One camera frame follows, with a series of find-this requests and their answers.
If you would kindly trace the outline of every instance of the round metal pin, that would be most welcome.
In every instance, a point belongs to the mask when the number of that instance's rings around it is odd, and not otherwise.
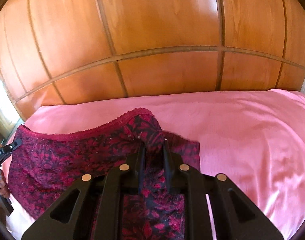
[[[179,166],[179,168],[182,170],[182,171],[188,171],[189,170],[189,165],[187,164],[181,164]]]
[[[84,174],[84,175],[81,177],[81,179],[82,179],[83,181],[89,181],[89,180],[91,180],[91,175],[90,175],[90,174]]]
[[[128,164],[122,164],[119,166],[121,171],[128,171],[129,170],[129,165]]]
[[[220,174],[217,175],[217,179],[220,180],[220,181],[226,181],[227,176],[223,173],[220,173]]]

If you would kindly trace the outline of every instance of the folded fabric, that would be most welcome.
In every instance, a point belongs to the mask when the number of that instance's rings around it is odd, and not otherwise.
[[[165,189],[161,149],[166,138],[172,152],[200,170],[199,143],[162,131],[149,110],[134,109],[105,125],[72,134],[41,134],[22,125],[17,138],[22,145],[13,152],[8,184],[35,219],[83,174],[106,174],[144,142],[142,194],[124,197],[123,239],[184,239],[184,198]]]

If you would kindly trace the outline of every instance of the person's arm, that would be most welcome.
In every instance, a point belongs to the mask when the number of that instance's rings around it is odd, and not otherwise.
[[[4,196],[5,198],[10,197],[10,190],[6,183],[6,178],[2,170],[0,170],[0,195]],[[0,220],[6,224],[6,213],[0,206]]]

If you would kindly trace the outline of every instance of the wooden wall panel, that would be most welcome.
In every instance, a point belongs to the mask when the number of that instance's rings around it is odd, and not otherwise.
[[[0,13],[0,72],[11,98],[16,100],[25,94],[25,90],[20,83],[9,54],[5,35],[5,18],[3,10]]]
[[[219,45],[216,0],[103,0],[117,54]]]
[[[282,0],[223,0],[225,45],[282,57],[285,18]]]
[[[305,67],[305,11],[297,0],[285,0],[287,41],[285,58]]]
[[[111,56],[96,0],[30,0],[37,41],[50,74]]]
[[[268,90],[275,87],[281,62],[269,58],[225,52],[221,91]]]
[[[55,82],[67,104],[124,97],[114,63],[83,70]]]
[[[41,106],[62,105],[53,84],[50,84],[29,96],[19,100],[16,107],[21,111],[23,118],[28,119]]]
[[[214,91],[218,52],[176,52],[119,62],[128,95]]]
[[[29,91],[49,80],[32,34],[27,0],[8,0],[5,11],[6,34],[14,66]]]
[[[284,63],[276,88],[300,91],[305,79],[305,69]]]

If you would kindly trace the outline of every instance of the garment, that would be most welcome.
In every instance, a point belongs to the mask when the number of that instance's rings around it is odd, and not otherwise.
[[[106,174],[128,154],[146,145],[145,179],[141,195],[125,196],[123,239],[184,239],[184,197],[165,188],[162,143],[184,163],[200,170],[199,143],[161,130],[147,109],[134,109],[95,129],[73,134],[40,134],[20,126],[15,139],[8,183],[14,197],[35,219],[83,174]]]

